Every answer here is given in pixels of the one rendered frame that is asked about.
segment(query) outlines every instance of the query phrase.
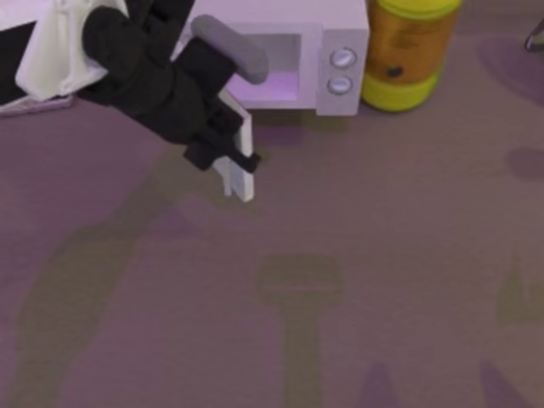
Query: microwave window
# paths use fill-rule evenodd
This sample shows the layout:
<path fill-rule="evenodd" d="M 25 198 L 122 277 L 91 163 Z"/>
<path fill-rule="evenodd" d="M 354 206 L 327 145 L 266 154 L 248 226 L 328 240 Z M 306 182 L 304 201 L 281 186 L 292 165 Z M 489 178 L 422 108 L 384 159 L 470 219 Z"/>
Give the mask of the microwave window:
<path fill-rule="evenodd" d="M 252 85 L 235 76 L 229 83 L 229 91 L 238 100 L 297 100 L 301 36 L 298 34 L 256 34 L 247 37 L 266 51 L 269 58 L 269 78 L 261 85 Z"/>

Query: yellow and orange container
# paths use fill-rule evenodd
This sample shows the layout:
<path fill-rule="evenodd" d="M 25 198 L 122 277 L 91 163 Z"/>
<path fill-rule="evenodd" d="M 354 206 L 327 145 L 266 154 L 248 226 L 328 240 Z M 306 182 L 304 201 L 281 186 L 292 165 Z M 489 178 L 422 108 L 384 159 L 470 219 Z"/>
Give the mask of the yellow and orange container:
<path fill-rule="evenodd" d="M 361 98 L 407 111 L 434 91 L 462 0 L 371 0 L 371 36 Z"/>

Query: microwave door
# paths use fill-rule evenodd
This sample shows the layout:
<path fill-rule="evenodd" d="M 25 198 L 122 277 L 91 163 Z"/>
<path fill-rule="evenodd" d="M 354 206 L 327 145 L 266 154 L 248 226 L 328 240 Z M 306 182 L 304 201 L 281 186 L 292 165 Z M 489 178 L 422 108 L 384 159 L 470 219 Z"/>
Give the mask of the microwave door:
<path fill-rule="evenodd" d="M 227 89 L 219 94 L 219 98 L 244 118 L 244 124 L 235 136 L 236 147 L 245 156 L 253 153 L 252 116 L 242 104 Z M 255 196 L 253 175 L 242 170 L 228 157 L 221 157 L 213 163 L 213 168 L 223 179 L 226 196 L 236 194 L 243 202 L 248 202 Z"/>

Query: white microwave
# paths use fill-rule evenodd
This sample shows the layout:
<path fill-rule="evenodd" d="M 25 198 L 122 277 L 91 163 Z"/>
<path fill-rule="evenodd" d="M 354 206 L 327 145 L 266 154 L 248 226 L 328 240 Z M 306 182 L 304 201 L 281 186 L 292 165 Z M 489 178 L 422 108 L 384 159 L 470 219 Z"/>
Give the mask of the white microwave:
<path fill-rule="evenodd" d="M 370 33 L 366 0 L 197 0 L 190 20 L 200 14 L 249 36 L 269 57 L 264 84 L 235 76 L 227 87 L 246 109 L 357 114 Z"/>

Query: orange label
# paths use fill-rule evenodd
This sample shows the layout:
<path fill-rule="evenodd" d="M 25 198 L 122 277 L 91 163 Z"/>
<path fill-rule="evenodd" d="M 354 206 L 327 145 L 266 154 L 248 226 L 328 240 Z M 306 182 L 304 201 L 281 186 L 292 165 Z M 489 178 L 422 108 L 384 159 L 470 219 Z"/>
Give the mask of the orange label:
<path fill-rule="evenodd" d="M 459 9 L 436 20 L 409 20 L 376 0 L 369 7 L 371 37 L 366 73 L 395 84 L 423 81 L 442 65 Z"/>

